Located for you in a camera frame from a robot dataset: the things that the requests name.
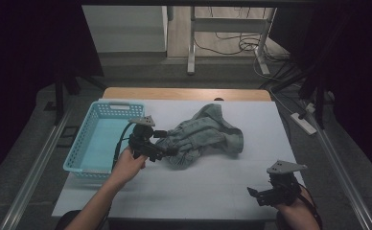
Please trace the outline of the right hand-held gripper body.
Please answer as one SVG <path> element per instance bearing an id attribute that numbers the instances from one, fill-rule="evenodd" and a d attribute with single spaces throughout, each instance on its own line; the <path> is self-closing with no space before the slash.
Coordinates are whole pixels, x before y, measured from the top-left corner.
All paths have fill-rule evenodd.
<path id="1" fill-rule="evenodd" d="M 306 165 L 300 165 L 283 160 L 277 160 L 267 169 L 270 184 L 272 185 L 270 205 L 292 205 L 300 194 L 299 183 L 294 175 L 295 172 L 306 170 Z"/>

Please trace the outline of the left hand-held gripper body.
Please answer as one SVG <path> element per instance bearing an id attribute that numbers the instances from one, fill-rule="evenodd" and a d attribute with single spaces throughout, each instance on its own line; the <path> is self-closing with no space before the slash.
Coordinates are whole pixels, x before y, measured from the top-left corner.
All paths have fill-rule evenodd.
<path id="1" fill-rule="evenodd" d="M 153 159 L 154 148 L 150 139 L 153 136 L 154 120 L 151 116 L 132 118 L 129 120 L 134 125 L 132 133 L 129 136 L 128 144 L 133 151 L 133 158 L 146 155 Z"/>

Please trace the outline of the light blue plastic basket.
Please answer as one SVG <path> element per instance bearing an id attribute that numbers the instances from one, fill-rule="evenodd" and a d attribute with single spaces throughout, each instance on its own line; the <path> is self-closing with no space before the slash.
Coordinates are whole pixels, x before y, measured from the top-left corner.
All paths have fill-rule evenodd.
<path id="1" fill-rule="evenodd" d="M 77 177 L 108 177 L 116 145 L 128 120 L 144 115 L 145 110 L 141 103 L 92 103 L 65 159 L 63 169 Z"/>

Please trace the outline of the grey-green denim garment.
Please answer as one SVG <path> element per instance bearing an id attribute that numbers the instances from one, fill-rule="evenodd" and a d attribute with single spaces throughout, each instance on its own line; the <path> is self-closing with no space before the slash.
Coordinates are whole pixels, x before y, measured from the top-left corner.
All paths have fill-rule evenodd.
<path id="1" fill-rule="evenodd" d="M 223 119 L 222 107 L 210 103 L 202 107 L 191 119 L 168 131 L 165 138 L 156 141 L 163 149 L 176 149 L 167 161 L 178 169 L 195 163 L 207 148 L 221 153 L 239 154 L 244 149 L 243 132 Z"/>

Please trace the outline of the person's right hand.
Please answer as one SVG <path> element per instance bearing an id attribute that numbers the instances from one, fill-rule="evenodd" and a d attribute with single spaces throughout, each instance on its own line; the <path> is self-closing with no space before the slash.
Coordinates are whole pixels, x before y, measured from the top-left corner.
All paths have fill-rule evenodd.
<path id="1" fill-rule="evenodd" d="M 276 226 L 278 230 L 321 230 L 311 207 L 314 201 L 309 191 L 301 187 L 301 195 L 306 202 L 298 198 L 292 205 L 277 204 Z"/>

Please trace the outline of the person's left hand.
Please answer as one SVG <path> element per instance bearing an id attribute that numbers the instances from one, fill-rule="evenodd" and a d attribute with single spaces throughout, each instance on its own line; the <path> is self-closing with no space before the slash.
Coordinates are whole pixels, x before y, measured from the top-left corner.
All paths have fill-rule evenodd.
<path id="1" fill-rule="evenodd" d="M 147 156 L 133 157 L 133 150 L 127 147 L 118 157 L 116 165 L 108 179 L 108 183 L 115 189 L 122 189 L 130 180 L 146 166 Z"/>

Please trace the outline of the wooden table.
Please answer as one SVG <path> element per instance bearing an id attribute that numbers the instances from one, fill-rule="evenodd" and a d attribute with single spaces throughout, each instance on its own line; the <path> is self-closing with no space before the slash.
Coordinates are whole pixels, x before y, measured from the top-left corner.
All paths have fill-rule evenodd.
<path id="1" fill-rule="evenodd" d="M 257 89 L 202 89 L 202 88 L 145 88 L 145 87 L 108 87 L 104 99 L 134 100 L 188 100 L 227 102 L 270 102 L 266 90 Z"/>

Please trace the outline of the white foam table mat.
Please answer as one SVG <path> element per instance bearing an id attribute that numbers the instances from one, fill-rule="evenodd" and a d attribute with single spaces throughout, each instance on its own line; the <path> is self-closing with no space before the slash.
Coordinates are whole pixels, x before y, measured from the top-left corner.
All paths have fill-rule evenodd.
<path id="1" fill-rule="evenodd" d="M 260 207 L 246 187 L 259 191 L 272 186 L 267 168 L 277 160 L 295 162 L 287 134 L 274 102 L 208 102 L 124 100 L 139 103 L 152 115 L 156 129 L 172 129 L 192 118 L 207 104 L 221 104 L 222 116 L 244 135 L 240 154 L 208 148 L 185 170 L 164 159 L 147 167 L 114 198 L 109 216 L 117 219 L 222 219 L 274 220 L 275 210 Z M 52 216 L 80 210 L 105 178 L 77 177 L 70 173 Z"/>

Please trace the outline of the white power strip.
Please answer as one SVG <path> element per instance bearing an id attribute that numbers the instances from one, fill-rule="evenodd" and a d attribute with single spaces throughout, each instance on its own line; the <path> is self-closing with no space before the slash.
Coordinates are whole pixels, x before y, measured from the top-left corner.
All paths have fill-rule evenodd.
<path id="1" fill-rule="evenodd" d="M 316 129 L 305 119 L 300 119 L 298 113 L 292 113 L 291 119 L 299 125 L 308 135 L 316 134 Z"/>

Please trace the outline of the white cabinet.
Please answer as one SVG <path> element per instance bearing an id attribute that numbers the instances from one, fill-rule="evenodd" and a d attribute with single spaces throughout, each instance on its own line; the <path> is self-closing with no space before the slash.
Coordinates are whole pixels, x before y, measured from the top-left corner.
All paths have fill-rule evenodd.
<path id="1" fill-rule="evenodd" d="M 165 6 L 83 6 L 99 53 L 167 51 Z"/>

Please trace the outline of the dark curtain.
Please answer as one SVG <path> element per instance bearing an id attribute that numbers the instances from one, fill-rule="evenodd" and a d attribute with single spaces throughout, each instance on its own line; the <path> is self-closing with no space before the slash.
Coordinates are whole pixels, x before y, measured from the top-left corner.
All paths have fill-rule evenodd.
<path id="1" fill-rule="evenodd" d="M 311 8 L 279 8 L 270 38 L 299 68 L 318 67 L 299 91 L 334 95 L 338 122 L 372 162 L 372 0 L 332 0 Z"/>
<path id="2" fill-rule="evenodd" d="M 40 89 L 103 73 L 82 0 L 0 0 L 0 164 Z"/>

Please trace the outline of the aluminium floor rail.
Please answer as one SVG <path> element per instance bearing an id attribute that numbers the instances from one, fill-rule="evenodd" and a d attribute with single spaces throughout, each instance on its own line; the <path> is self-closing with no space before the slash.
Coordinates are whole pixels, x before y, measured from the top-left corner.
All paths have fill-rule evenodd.
<path id="1" fill-rule="evenodd" d="M 372 165 L 337 122 L 330 105 L 324 108 L 322 115 L 323 125 L 317 123 L 314 115 L 308 118 L 316 129 L 315 137 L 323 149 L 345 199 L 349 202 L 357 223 L 362 230 L 372 230 L 372 212 L 360 188 L 361 177 L 371 173 Z"/>
<path id="2" fill-rule="evenodd" d="M 48 134 L 46 142 L 43 144 L 38 156 L 36 157 L 30 171 L 22 183 L 16 197 L 14 198 L 8 213 L 0 224 L 0 230 L 16 230 L 23 214 L 29 204 L 29 201 L 35 191 L 35 188 L 43 175 L 43 172 L 52 156 L 57 145 L 58 139 L 70 118 L 74 102 L 67 102 L 65 113 L 61 116 L 59 123 L 54 125 Z"/>

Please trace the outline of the white desk frame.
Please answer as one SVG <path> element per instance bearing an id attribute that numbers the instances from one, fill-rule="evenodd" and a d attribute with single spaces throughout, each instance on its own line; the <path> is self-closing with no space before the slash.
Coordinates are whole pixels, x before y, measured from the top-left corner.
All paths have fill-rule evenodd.
<path id="1" fill-rule="evenodd" d="M 270 27 L 276 13 L 275 8 L 267 8 L 263 18 L 227 18 L 227 17 L 197 17 L 196 8 L 190 8 L 190 42 L 188 51 L 187 74 L 194 75 L 196 63 L 195 33 L 250 33 L 259 35 L 259 44 L 254 48 L 254 55 L 262 74 L 269 76 L 265 63 L 265 45 Z"/>

